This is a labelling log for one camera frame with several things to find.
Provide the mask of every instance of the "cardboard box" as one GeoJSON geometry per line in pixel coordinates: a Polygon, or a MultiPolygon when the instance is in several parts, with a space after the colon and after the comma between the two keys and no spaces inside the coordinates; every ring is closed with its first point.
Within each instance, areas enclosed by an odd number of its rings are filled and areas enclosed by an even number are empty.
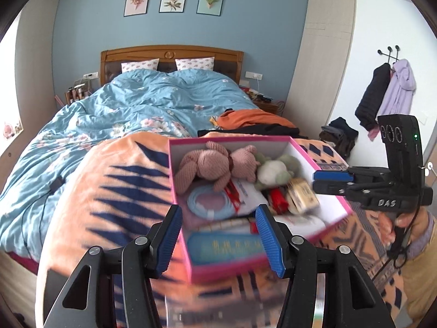
{"type": "MultiPolygon", "coordinates": [[[[296,157],[302,166],[300,177],[305,178],[310,184],[313,173],[320,167],[308,156],[308,154],[291,137],[287,136],[241,136],[241,137],[218,137],[218,138],[185,138],[169,140],[170,158],[170,184],[174,203],[178,203],[178,196],[173,189],[173,174],[178,170],[179,164],[186,153],[196,149],[206,149],[206,142],[213,141],[222,144],[226,149],[235,151],[249,144],[254,145],[257,150],[265,156],[277,158],[287,153],[296,157]]],[[[352,213],[348,202],[339,196],[317,195],[320,207],[313,213],[326,224],[322,232],[314,232],[308,236],[310,241],[316,241],[321,234],[329,231],[343,218],[352,213]]],[[[239,260],[226,264],[193,265],[187,251],[186,240],[188,232],[182,228],[181,242],[184,252],[184,263],[187,269],[190,283],[203,283],[215,281],[230,275],[243,273],[251,269],[268,266],[265,254],[257,255],[250,260],[239,260]]]]}

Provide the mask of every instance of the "wooden headboard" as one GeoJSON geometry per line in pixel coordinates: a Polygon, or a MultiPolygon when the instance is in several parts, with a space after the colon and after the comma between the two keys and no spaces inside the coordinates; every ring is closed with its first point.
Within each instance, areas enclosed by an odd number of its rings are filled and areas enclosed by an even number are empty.
{"type": "Polygon", "coordinates": [[[214,71],[240,82],[243,52],[195,45],[145,45],[102,51],[100,59],[100,83],[110,83],[122,73],[122,63],[160,59],[158,71],[177,70],[174,59],[215,57],[214,71]]]}

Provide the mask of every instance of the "knitted plush toy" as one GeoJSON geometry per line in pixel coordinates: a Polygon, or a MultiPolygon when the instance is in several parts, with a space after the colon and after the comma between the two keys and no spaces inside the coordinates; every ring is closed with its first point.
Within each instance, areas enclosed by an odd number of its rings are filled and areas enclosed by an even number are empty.
{"type": "Polygon", "coordinates": [[[301,167],[300,162],[288,154],[283,154],[276,160],[272,160],[257,153],[256,159],[261,164],[256,171],[258,180],[255,184],[255,188],[259,191],[286,185],[298,175],[301,167]]]}
{"type": "Polygon", "coordinates": [[[192,150],[183,157],[179,171],[173,178],[177,194],[187,191],[196,175],[206,180],[216,180],[214,191],[223,190],[231,176],[255,182],[259,162],[255,160],[256,148],[253,145],[230,154],[219,143],[209,141],[206,147],[207,150],[192,150]]]}

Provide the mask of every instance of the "purple hoodie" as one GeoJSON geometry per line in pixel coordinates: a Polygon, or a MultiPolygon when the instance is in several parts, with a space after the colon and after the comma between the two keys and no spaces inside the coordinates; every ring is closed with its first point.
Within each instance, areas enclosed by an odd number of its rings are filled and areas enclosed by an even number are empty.
{"type": "Polygon", "coordinates": [[[416,90],[416,81],[408,60],[401,59],[393,64],[394,74],[379,107],[378,116],[403,114],[408,115],[412,95],[416,90]]]}

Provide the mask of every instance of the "human hand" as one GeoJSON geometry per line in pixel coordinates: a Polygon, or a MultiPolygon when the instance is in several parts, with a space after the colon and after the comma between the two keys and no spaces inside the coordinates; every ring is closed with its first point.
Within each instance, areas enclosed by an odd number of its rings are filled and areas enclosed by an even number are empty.
{"type": "MultiPolygon", "coordinates": [[[[394,225],[400,228],[407,228],[411,223],[415,212],[401,214],[395,221],[395,224],[383,212],[379,212],[379,231],[381,233],[381,241],[385,246],[392,244],[395,241],[396,235],[394,225]]],[[[429,224],[428,212],[425,207],[420,207],[419,213],[411,226],[410,239],[414,242],[417,238],[427,230],[429,224]]]]}

